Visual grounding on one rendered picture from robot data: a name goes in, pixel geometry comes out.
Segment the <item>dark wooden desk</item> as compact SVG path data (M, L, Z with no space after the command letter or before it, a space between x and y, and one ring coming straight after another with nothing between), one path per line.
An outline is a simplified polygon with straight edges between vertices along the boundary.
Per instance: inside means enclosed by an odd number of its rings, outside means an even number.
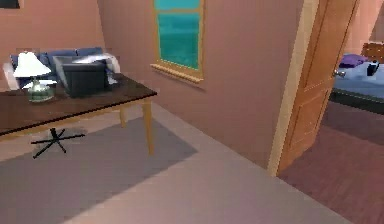
M141 104L148 152L152 154L151 98L157 93L121 73L113 78L116 83L108 91L84 98L70 98L60 85L55 88L55 96L42 103L30 102L26 90L0 92L0 141L115 110L120 111L120 122L125 126L124 109Z

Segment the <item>wooden framed window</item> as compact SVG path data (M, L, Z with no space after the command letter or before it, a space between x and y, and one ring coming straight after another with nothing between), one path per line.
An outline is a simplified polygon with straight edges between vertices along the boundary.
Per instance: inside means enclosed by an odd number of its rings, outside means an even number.
M194 83L204 79L205 0L152 0L155 62L151 67Z

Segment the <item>white paper sheet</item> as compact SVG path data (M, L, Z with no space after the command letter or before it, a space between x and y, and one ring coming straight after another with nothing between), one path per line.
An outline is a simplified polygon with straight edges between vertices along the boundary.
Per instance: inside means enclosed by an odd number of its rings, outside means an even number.
M115 79L113 78L113 74L114 74L114 72L113 72L112 70L110 70L110 69L107 68L105 71L106 71L106 74L107 74L108 83L109 83L110 85L118 83L117 80L115 80Z

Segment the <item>black office chair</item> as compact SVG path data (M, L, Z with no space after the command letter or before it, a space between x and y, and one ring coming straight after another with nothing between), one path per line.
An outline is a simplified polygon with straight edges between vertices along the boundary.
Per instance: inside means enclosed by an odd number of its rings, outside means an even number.
M63 94L70 98L83 98L106 91L109 88L106 65L98 61L83 62L80 56L53 57L56 82L43 84L33 79L28 89L29 101L46 102Z

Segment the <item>orange wooden room door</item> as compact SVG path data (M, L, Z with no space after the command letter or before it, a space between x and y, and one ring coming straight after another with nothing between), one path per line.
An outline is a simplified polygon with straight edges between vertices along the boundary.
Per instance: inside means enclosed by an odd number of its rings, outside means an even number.
M319 0L277 173L315 142L360 0Z

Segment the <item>blue sofa with white arms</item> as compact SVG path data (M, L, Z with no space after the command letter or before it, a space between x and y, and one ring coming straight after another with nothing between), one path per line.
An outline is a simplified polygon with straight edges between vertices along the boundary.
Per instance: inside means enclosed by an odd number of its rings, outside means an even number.
M51 84L53 81L57 81L56 66L53 60L54 56L79 56L87 57L91 55L102 55L103 49L101 47L89 47L89 48L78 48L69 50L54 50L48 52L36 53L37 59L48 67L51 72L38 76L38 79L42 83ZM116 57L110 57L102 60L102 63L106 65L106 72L108 74L119 73L120 65ZM18 66L18 55L14 54L10 56L10 62L3 65L4 74L11 90L23 88L32 82L30 77L15 77L14 71Z

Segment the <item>white shade table lamp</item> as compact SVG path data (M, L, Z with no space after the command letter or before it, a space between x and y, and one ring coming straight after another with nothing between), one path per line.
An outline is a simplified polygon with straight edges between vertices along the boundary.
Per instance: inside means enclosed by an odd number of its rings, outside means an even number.
M30 102L45 102L54 97L52 84L56 81L46 78L51 69L45 66L33 52L24 51L18 55L18 65L13 73L15 78L30 78L31 82L24 85Z

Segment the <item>purple pillow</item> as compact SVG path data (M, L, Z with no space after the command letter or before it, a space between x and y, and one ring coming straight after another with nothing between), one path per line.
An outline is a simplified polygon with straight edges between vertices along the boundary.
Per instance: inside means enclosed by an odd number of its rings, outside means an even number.
M339 64L340 68L354 68L367 62L368 58L358 54L345 54Z

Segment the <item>bed with blue cover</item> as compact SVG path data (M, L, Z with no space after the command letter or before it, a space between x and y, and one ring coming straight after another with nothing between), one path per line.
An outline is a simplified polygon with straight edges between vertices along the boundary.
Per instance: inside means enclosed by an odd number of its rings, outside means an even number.
M346 106L384 115L384 42L363 44L360 54L367 62L354 68L340 68L344 78L336 76L329 100ZM377 60L380 65L373 76L367 75L367 67Z

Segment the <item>small black box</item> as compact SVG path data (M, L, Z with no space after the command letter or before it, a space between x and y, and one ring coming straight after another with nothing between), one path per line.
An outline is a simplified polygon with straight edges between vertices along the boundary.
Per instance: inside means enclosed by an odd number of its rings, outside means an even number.
M379 68L380 63L377 60L373 60L367 67L367 75L373 76Z

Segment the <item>dark framed wall picture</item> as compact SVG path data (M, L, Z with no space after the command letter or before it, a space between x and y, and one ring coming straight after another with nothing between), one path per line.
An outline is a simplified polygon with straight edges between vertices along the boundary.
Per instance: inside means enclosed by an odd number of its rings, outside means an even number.
M2 9L19 9L19 0L0 0L0 8Z

